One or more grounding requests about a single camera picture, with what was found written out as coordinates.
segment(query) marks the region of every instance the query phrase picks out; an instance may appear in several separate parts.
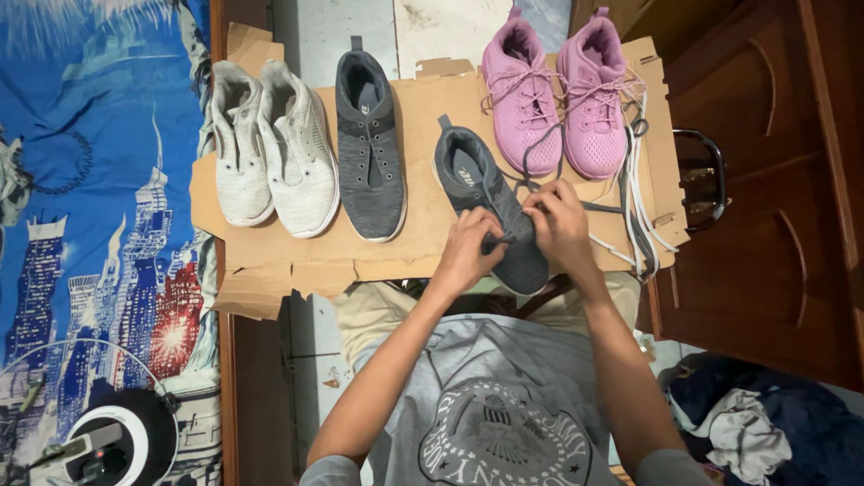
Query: metal handle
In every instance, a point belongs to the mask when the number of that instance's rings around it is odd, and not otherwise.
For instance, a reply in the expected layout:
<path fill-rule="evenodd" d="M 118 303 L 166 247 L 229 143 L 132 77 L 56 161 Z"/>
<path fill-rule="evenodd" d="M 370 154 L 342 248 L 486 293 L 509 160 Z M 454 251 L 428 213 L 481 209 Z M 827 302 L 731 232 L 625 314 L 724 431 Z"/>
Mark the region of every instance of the metal handle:
<path fill-rule="evenodd" d="M 700 193 L 699 195 L 686 194 L 685 189 L 685 201 L 693 203 L 709 203 L 714 207 L 714 211 L 705 221 L 694 226 L 687 226 L 688 233 L 702 231 L 715 224 L 717 220 L 723 216 L 726 206 L 731 202 L 731 200 L 726 197 L 726 164 L 723 162 L 723 155 L 720 153 L 717 144 L 715 144 L 714 140 L 708 138 L 704 133 L 684 128 L 675 128 L 672 130 L 672 133 L 676 137 L 687 137 L 697 140 L 702 143 L 702 145 L 704 145 L 711 154 L 711 158 L 708 160 L 689 158 L 678 159 L 679 169 L 686 169 L 691 172 L 714 174 L 716 190 L 713 193 Z"/>

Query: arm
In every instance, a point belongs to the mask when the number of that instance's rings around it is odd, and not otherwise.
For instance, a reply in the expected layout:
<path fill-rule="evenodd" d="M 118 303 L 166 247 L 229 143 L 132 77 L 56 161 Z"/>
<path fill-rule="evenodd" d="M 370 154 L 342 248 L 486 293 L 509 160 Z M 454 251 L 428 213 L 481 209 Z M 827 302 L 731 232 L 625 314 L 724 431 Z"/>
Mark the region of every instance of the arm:
<path fill-rule="evenodd" d="M 594 263 L 588 218 L 573 186 L 564 180 L 550 182 L 529 195 L 523 206 L 534 221 L 537 245 L 566 270 L 584 299 L 597 388 L 624 469 L 635 476 L 651 452 L 684 450 L 648 361 Z"/>
<path fill-rule="evenodd" d="M 504 258 L 507 245 L 480 254 L 486 233 L 504 236 L 498 219 L 483 208 L 463 211 L 450 228 L 435 275 L 404 322 L 375 350 L 324 420 L 306 459 L 307 466 L 327 456 L 344 456 L 358 467 L 402 393 L 429 335 L 447 307 Z"/>

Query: hand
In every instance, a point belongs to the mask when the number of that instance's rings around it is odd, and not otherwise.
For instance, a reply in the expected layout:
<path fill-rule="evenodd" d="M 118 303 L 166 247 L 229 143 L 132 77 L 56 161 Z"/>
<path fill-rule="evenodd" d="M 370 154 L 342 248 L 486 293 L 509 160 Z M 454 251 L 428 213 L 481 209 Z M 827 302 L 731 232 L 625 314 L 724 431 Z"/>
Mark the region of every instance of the hand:
<path fill-rule="evenodd" d="M 588 237 L 588 217 L 573 186 L 563 179 L 545 183 L 522 203 L 534 221 L 537 246 L 547 260 L 574 274 L 596 267 Z"/>
<path fill-rule="evenodd" d="M 456 299 L 462 292 L 474 287 L 489 271 L 504 259 L 506 243 L 501 243 L 488 255 L 480 253 L 480 242 L 486 233 L 501 238 L 504 231 L 495 214 L 477 207 L 462 211 L 459 220 L 450 228 L 441 263 L 429 282 L 429 291 Z"/>

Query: shoe logo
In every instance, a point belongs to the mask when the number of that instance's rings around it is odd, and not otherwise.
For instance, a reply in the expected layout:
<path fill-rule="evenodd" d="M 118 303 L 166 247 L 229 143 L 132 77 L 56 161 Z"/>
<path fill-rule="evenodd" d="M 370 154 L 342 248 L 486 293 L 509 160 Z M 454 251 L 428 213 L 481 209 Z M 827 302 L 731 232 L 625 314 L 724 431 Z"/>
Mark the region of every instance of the shoe logo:
<path fill-rule="evenodd" d="M 468 184 L 469 186 L 474 185 L 474 180 L 471 178 L 471 174 L 468 174 L 463 169 L 459 169 L 459 175 L 462 176 L 462 179 L 465 180 L 465 184 Z"/>

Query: sneaker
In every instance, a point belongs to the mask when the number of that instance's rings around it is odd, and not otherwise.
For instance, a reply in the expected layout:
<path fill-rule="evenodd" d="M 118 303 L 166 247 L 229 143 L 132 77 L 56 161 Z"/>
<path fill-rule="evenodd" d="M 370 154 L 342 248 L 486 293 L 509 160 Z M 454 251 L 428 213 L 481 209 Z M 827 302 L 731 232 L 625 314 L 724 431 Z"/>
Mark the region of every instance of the sneaker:
<path fill-rule="evenodd" d="M 324 231 L 339 206 L 339 166 L 327 145 L 324 105 L 281 61 L 259 75 L 258 110 L 267 179 L 279 220 L 296 238 Z"/>
<path fill-rule="evenodd" d="M 513 7 L 483 52 L 495 141 L 514 169 L 549 174 L 561 162 L 561 130 L 546 54 L 537 33 Z"/>
<path fill-rule="evenodd" d="M 608 11 L 598 8 L 558 54 L 558 73 L 568 99 L 564 154 L 589 179 L 613 176 L 627 146 L 619 99 L 626 61 L 618 32 L 606 18 Z"/>
<path fill-rule="evenodd" d="M 500 241 L 510 243 L 510 247 L 501 263 L 492 268 L 492 275 L 515 294 L 538 294 L 549 279 L 549 263 L 537 248 L 531 219 L 522 213 L 522 205 L 483 140 L 468 128 L 452 126 L 447 115 L 438 118 L 438 123 L 442 134 L 435 147 L 433 174 L 450 204 L 457 214 L 482 206 L 498 216 L 505 232 Z M 483 253 L 490 253 L 498 242 L 487 234 Z"/>
<path fill-rule="evenodd" d="M 405 221 L 405 182 L 399 166 L 393 96 L 384 69 L 363 50 L 359 35 L 336 68 L 339 187 L 342 205 L 364 240 L 392 240 Z"/>
<path fill-rule="evenodd" d="M 261 83 L 230 61 L 213 64 L 213 75 L 210 109 L 219 206 L 234 226 L 257 225 L 273 212 L 267 168 L 256 143 Z"/>

